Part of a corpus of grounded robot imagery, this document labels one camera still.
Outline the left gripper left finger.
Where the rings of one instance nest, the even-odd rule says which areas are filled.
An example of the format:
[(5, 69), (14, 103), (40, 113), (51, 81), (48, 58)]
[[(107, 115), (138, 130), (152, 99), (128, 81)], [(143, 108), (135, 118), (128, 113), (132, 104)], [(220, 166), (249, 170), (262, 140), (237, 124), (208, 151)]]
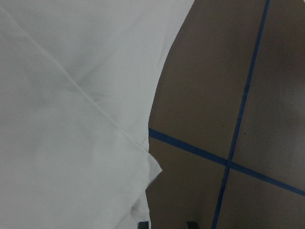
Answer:
[(149, 229), (149, 222), (148, 221), (139, 222), (139, 229)]

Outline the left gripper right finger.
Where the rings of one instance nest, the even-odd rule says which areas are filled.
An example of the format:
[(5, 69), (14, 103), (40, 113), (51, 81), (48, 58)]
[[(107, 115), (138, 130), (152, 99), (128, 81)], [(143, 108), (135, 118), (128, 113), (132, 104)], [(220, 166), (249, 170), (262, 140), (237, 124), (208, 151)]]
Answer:
[(187, 228), (188, 229), (198, 229), (198, 224), (195, 221), (188, 221)]

